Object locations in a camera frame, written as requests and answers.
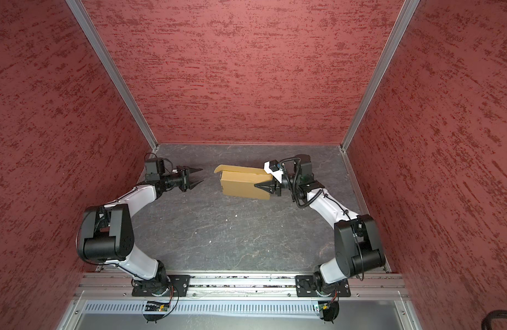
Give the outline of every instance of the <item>black mounting plate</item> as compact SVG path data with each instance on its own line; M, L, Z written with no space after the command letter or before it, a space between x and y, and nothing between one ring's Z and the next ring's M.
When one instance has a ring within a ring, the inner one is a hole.
M180 294L180 297L185 297L187 294L187 289L189 288L189 280L191 279L190 275L168 275L171 280L172 285L175 286L174 296L177 297L177 294ZM155 299L159 299L160 297L153 296L150 291L144 292L144 290L138 286L137 284L132 289L133 297L153 297Z
M296 292L298 297L319 297L316 289L313 288L314 276L297 275L296 276ZM350 297L349 282L344 279L336 285L339 297Z

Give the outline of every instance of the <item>marbled dark gray surface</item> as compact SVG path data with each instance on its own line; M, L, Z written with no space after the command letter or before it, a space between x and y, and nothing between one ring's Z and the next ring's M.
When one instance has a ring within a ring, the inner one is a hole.
M254 200L222 194L219 164L263 167L297 154L311 157L316 180L358 212L335 146L161 145L159 157L175 166L203 168L193 190L164 193L132 218L136 244L176 270L310 271L334 257L334 232L311 208L283 196Z

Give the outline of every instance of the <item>cardboard box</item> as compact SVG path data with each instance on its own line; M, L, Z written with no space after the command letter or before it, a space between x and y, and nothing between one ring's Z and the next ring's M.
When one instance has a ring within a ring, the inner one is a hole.
M255 183L272 180L272 175L262 168L219 165L215 173L221 173L222 193L228 196L269 200L270 193L256 188Z

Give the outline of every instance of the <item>red textured wall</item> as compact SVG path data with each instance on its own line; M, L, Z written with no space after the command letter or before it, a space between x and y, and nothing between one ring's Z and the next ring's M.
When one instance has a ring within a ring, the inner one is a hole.
M134 184L148 148L64 1L0 1L0 329L57 325L83 210Z
M424 330L507 309L507 1L422 0L349 156Z
M403 0L84 0L158 142L339 144Z

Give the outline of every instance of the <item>metal corner post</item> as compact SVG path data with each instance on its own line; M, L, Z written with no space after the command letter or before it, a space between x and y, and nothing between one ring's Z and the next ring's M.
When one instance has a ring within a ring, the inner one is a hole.
M101 63L103 63L105 70L118 89L118 92L120 93L122 99L125 101L125 104L129 108L130 113L134 117L134 120L141 129L141 132L144 134L145 139L147 139L147 142L149 142L151 149L156 150L158 147L158 142L152 133L149 124L147 124L145 117L141 113L138 104L134 100L134 97L132 97L129 87L125 83L123 77L118 71L118 68L114 64L109 51L106 49L105 44L99 37L98 31L95 29L92 20L90 19L88 13L85 10L85 7L83 6L83 3L81 0L66 0L66 3L70 7L70 10L72 10L75 18L78 20L81 29L85 33L90 44L92 45L92 48L95 50L96 54L101 60Z
M393 58L394 52L396 51L396 48L398 47L400 40L402 39L402 36L408 27L411 17L413 17L413 13L415 12L419 1L420 0L405 0L404 4L402 5L400 13L398 14L398 18L396 19L393 29L391 30L391 34L385 43L382 55L376 64L373 76L367 85L367 89L365 89L362 101L360 102L358 109L356 109L353 120L350 123L347 133L345 134L345 137L341 144L342 153L347 152L349 144L356 134L356 130L358 129L360 122L362 122L363 115L365 115L365 112L367 111L367 108L373 99L374 93L376 92L376 89L378 88L378 85L380 84L380 81L382 80L382 77L384 76L389 63L391 62L391 59Z

